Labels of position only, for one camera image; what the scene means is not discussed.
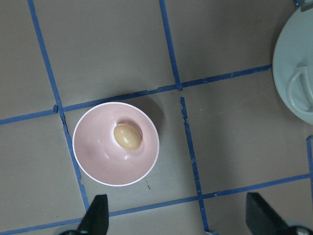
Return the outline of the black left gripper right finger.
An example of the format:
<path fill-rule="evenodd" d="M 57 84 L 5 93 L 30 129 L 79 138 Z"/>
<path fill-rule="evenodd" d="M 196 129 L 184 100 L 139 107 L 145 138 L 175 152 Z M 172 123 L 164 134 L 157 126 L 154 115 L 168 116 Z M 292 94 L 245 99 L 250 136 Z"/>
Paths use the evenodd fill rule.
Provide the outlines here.
<path fill-rule="evenodd" d="M 246 225 L 252 235 L 292 235 L 293 229 L 256 192 L 246 195 Z"/>

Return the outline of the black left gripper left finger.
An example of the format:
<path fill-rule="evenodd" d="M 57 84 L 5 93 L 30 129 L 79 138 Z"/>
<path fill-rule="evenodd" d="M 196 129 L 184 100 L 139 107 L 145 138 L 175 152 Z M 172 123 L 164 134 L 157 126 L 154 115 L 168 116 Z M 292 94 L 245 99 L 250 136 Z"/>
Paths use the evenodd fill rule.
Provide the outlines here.
<path fill-rule="evenodd" d="M 79 235 L 106 235 L 109 228 L 109 208 L 106 194 L 96 195 L 79 224 Z"/>

